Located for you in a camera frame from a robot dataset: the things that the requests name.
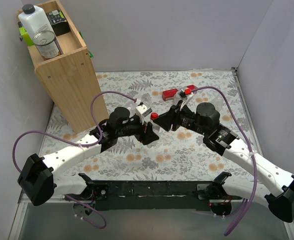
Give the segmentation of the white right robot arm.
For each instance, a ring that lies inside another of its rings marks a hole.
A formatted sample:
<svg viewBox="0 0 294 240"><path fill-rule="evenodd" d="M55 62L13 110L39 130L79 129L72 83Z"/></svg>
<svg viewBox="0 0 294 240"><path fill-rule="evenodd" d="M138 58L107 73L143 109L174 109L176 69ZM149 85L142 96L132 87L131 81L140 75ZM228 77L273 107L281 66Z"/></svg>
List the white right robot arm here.
<svg viewBox="0 0 294 240"><path fill-rule="evenodd" d="M186 105L173 105L161 115L151 114L151 120L165 131L184 127L203 135L203 143L211 151L236 163L255 180L263 184L258 189L250 182L239 181L229 172L219 174L200 195L210 199L224 199L228 195L253 200L265 205L278 219L291 223L294 220L294 174L274 165L253 152L233 131L220 124L220 113L208 102L192 112Z"/></svg>

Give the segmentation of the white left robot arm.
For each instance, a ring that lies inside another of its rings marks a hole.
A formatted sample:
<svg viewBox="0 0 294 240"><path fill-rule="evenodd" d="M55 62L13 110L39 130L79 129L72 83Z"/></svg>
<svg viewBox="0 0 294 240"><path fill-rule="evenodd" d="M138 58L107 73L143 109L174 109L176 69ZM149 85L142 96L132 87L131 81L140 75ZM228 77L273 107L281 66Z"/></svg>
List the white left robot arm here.
<svg viewBox="0 0 294 240"><path fill-rule="evenodd" d="M117 107L108 119L75 145L52 154L29 156L18 177L18 184L34 206L47 202L52 196L72 194L88 200L94 193L92 180L83 173L63 176L64 172L81 161L96 156L117 143L118 138L134 136L147 146L159 139L149 121L152 109L145 105L135 108L130 114L125 107Z"/></svg>

